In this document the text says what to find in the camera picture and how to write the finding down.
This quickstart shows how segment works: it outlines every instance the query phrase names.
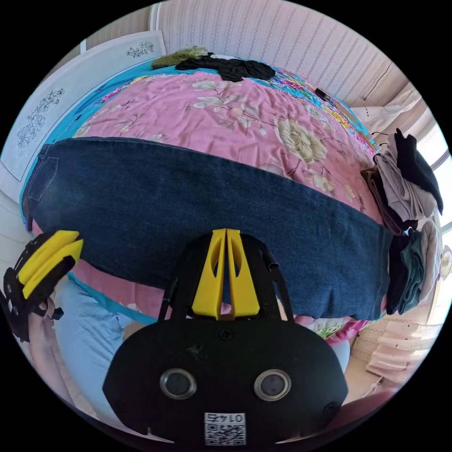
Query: blue jeans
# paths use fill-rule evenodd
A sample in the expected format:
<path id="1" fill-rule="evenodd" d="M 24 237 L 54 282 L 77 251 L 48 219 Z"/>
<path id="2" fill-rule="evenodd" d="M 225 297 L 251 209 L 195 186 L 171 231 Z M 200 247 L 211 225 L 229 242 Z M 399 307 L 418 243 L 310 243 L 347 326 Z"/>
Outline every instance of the blue jeans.
<path id="1" fill-rule="evenodd" d="M 44 231 L 79 231 L 82 258 L 164 288 L 183 248 L 212 229 L 251 234 L 272 251 L 293 312 L 380 317 L 392 233 L 312 188 L 248 165 L 129 138 L 45 145 L 23 211 Z"/>

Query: qr code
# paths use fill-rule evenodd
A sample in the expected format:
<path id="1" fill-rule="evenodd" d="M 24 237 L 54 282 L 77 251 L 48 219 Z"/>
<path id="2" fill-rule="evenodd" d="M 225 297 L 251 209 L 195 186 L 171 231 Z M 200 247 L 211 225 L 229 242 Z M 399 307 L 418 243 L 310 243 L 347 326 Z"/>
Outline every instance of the qr code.
<path id="1" fill-rule="evenodd" d="M 204 425 L 206 445 L 246 445 L 246 423 L 243 413 L 205 413 Z"/>

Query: window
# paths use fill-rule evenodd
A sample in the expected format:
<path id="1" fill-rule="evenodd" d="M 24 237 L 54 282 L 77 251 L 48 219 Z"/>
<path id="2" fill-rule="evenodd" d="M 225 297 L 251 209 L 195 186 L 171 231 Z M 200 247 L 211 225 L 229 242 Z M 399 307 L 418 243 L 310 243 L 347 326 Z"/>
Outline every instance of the window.
<path id="1" fill-rule="evenodd" d="M 439 224 L 443 227 L 452 221 L 452 158 L 448 157 L 433 173 L 444 204 L 443 214 L 439 216 Z"/>
<path id="2" fill-rule="evenodd" d="M 452 248 L 452 230 L 443 234 L 443 247 L 448 245 Z M 431 325 L 439 325 L 444 323 L 449 313 L 452 301 L 452 274 L 446 279 L 438 282 L 438 298 L 436 304 L 432 309 L 432 313 L 428 319 Z"/>
<path id="3" fill-rule="evenodd" d="M 448 145 L 438 124 L 418 143 L 418 151 L 432 166 L 433 173 L 438 181 L 439 191 L 443 199 L 443 214 L 436 219 L 442 233 L 443 248 L 448 245 L 452 248 L 452 158 L 449 155 Z M 429 324 L 442 324 L 449 314 L 452 302 L 452 274 L 437 284 L 436 302 L 430 313 Z"/>
<path id="4" fill-rule="evenodd" d="M 447 151 L 447 147 L 438 123 L 417 145 L 418 151 L 429 165 L 433 165 Z"/>

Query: yellow plastic part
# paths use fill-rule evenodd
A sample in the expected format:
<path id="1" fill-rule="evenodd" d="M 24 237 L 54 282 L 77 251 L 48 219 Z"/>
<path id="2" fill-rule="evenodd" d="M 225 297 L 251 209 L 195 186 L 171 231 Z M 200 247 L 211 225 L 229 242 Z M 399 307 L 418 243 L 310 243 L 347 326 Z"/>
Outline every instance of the yellow plastic part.
<path id="1" fill-rule="evenodd" d="M 79 236 L 75 231 L 57 231 L 43 243 L 21 268 L 17 277 L 24 286 L 42 268 L 57 251 L 77 240 Z"/>
<path id="2" fill-rule="evenodd" d="M 212 232 L 209 251 L 192 305 L 193 313 L 196 315 L 214 317 L 216 320 L 220 318 L 225 278 L 225 250 L 226 229 L 216 229 Z"/>
<path id="3" fill-rule="evenodd" d="M 240 231 L 227 229 L 227 253 L 229 261 L 229 285 L 231 290 L 231 305 L 233 317 L 248 317 L 257 315 L 259 302 L 254 289 L 250 267 L 243 249 Z"/>
<path id="4" fill-rule="evenodd" d="M 77 240 L 78 236 L 79 233 L 74 231 L 57 231 L 34 252 L 17 275 L 24 285 L 25 299 L 63 258 L 72 256 L 78 262 L 83 247 L 83 240 Z"/>

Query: person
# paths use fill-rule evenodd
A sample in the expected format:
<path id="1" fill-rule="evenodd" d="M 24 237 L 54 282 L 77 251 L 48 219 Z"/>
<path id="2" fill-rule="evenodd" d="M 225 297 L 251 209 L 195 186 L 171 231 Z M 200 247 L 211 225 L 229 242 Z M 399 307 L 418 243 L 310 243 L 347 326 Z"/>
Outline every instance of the person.
<path id="1" fill-rule="evenodd" d="M 76 282 L 69 279 L 57 285 L 55 300 L 61 305 L 64 315 L 54 322 L 56 339 L 65 365 L 81 393 L 89 401 L 97 418 L 111 427 L 118 428 L 137 436 L 166 441 L 152 435 L 141 435 L 121 423 L 110 407 L 102 385 L 110 362 L 116 350 L 124 341 L 124 330 L 132 320 L 120 313 L 111 313 Z M 62 399 L 74 405 L 66 384 L 59 372 L 46 333 L 46 322 L 53 314 L 55 303 L 48 300 L 48 310 L 44 317 L 34 313 L 29 316 L 30 358 L 37 373 L 47 385 Z M 335 347 L 342 369 L 347 365 L 340 348 Z M 339 414 L 327 427 L 327 430 L 352 422 L 387 401 L 393 392 L 385 392 L 359 399 L 343 405 Z"/>

